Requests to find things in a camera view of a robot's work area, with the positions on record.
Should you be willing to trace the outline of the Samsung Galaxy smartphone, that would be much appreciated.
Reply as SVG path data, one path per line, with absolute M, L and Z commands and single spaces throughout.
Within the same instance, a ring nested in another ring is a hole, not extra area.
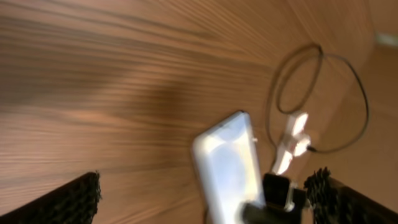
M 251 119 L 237 111 L 193 141 L 193 160 L 211 221 L 243 222 L 245 204 L 265 205 Z

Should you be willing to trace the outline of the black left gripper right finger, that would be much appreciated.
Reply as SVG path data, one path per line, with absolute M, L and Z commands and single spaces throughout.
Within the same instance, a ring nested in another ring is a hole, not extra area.
M 397 213 L 319 169 L 304 182 L 315 224 L 397 224 Z

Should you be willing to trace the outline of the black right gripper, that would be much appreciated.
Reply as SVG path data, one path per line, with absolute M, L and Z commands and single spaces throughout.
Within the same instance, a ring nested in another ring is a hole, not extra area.
M 296 188 L 287 177 L 266 173 L 262 179 L 264 205 L 245 203 L 244 224 L 301 224 L 308 207 L 307 193 Z

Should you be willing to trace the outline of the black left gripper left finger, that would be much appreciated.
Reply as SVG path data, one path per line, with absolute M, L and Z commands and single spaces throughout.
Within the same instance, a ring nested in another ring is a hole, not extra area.
M 1 215 L 1 224 L 92 224 L 100 200 L 100 174 L 88 172 Z

